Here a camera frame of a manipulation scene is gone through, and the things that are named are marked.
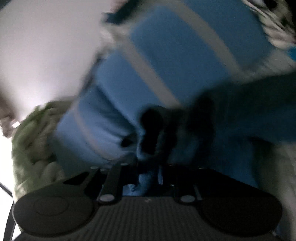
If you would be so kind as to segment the blue fleece jacket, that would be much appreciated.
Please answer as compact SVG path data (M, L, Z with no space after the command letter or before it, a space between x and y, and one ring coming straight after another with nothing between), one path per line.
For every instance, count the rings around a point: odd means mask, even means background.
M295 73L208 89L186 108L151 106L139 118L142 159L206 165L233 140L295 141Z

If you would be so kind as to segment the green knitted blanket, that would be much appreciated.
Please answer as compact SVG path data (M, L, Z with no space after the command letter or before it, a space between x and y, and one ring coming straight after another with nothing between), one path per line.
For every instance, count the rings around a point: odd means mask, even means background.
M69 100L52 101L45 106L36 106L17 127L11 141L15 180L14 201L65 178L49 140L70 106Z

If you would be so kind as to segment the grey quilted bedspread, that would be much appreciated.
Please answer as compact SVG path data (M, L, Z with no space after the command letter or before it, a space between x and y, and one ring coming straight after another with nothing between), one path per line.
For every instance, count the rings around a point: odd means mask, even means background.
M295 70L295 61L287 52L273 49L267 57L245 74L250 80L255 80L293 70ZM274 158L261 169L261 184L283 205L283 216L276 234L284 240L295 240L295 143L276 145Z

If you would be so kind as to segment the left blue striped pillow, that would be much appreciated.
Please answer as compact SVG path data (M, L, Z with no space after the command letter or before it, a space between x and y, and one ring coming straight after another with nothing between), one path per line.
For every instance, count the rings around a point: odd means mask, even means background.
M58 162L67 173L113 165L143 155L141 111L149 105L178 107L194 89L171 73L160 77L133 47L120 49L97 65L93 82L63 115L53 136Z

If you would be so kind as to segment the blue striped pillow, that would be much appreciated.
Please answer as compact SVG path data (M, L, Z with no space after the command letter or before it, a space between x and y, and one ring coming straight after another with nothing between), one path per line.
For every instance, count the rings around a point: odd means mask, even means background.
M178 107L194 89L171 73L160 77L133 47L120 49L97 65L93 82L63 115L53 136L58 162L67 173L113 165L143 155L141 111L149 105Z
M241 1L170 1L135 26L121 54L133 105L178 106L236 77L269 50Z

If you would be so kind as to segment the right blue striped pillow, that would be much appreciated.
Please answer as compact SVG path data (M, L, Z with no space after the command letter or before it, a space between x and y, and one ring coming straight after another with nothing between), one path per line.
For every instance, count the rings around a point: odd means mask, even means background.
M241 1L170 1L135 26L121 54L133 105L178 106L236 77L269 50Z

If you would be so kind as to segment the grey white patterned cloth pile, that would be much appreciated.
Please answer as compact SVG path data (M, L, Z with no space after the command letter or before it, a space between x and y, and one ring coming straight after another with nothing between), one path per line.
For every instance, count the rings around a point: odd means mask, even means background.
M257 15L268 40L283 50L295 47L295 1L243 1Z

